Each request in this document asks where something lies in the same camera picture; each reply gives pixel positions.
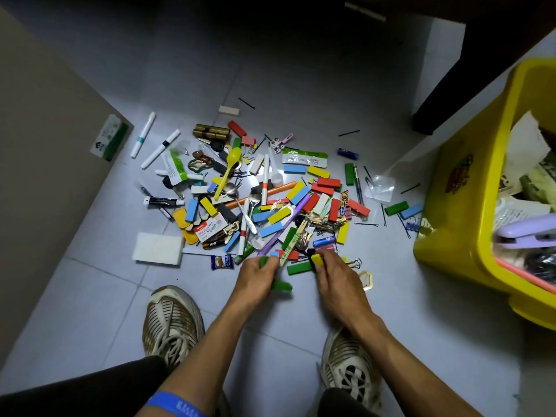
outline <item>dark pants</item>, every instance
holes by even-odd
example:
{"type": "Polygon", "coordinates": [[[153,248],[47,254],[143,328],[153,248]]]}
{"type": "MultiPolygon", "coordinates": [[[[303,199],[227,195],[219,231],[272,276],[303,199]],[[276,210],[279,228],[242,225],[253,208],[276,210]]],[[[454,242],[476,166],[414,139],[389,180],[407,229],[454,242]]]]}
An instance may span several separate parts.
{"type": "MultiPolygon", "coordinates": [[[[164,360],[145,357],[101,372],[91,373],[0,396],[0,415],[134,416],[168,377],[164,360]]],[[[328,389],[319,403],[319,417],[369,417],[365,407],[341,389],[328,389]]]]}

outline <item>yellow plastic spoon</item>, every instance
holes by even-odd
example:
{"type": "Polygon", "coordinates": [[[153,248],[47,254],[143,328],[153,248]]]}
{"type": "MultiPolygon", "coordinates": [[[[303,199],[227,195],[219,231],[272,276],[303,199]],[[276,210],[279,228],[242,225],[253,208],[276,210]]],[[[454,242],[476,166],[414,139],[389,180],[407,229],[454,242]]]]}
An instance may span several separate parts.
{"type": "Polygon", "coordinates": [[[222,192],[222,189],[226,184],[226,180],[228,179],[228,174],[230,174],[232,167],[236,164],[236,162],[240,160],[240,158],[241,158],[240,148],[233,148],[228,154],[228,157],[226,158],[226,161],[228,162],[228,169],[226,170],[226,173],[222,177],[222,181],[220,182],[218,188],[216,189],[216,192],[214,193],[214,200],[218,200],[218,198],[220,197],[220,193],[222,192]]]}

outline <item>purple stapler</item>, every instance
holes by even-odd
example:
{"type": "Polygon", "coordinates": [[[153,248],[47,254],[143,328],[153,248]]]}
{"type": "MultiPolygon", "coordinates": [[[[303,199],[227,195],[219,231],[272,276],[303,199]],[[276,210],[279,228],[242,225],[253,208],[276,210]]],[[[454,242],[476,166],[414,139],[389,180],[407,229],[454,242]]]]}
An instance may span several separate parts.
{"type": "Polygon", "coordinates": [[[556,246],[556,213],[527,218],[502,225],[495,232],[502,237],[502,248],[539,248],[556,246]]]}

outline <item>person's left hand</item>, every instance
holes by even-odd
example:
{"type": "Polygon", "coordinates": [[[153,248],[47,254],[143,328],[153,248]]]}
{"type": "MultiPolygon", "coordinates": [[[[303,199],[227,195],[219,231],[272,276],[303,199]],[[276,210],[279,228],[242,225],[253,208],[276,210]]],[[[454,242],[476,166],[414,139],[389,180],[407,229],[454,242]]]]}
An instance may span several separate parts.
{"type": "Polygon", "coordinates": [[[240,308],[248,316],[255,311],[270,291],[274,272],[280,266],[280,260],[276,256],[270,256],[266,265],[259,268],[260,259],[254,257],[243,263],[237,276],[236,286],[228,300],[228,305],[240,308]]]}

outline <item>white sponge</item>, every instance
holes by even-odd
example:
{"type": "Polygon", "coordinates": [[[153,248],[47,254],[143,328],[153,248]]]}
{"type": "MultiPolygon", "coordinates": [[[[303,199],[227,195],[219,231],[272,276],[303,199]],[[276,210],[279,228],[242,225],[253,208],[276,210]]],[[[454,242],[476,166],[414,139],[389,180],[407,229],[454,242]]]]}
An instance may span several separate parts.
{"type": "Polygon", "coordinates": [[[133,260],[156,264],[179,265],[181,263],[184,238],[161,236],[140,232],[133,251],[133,260]]]}

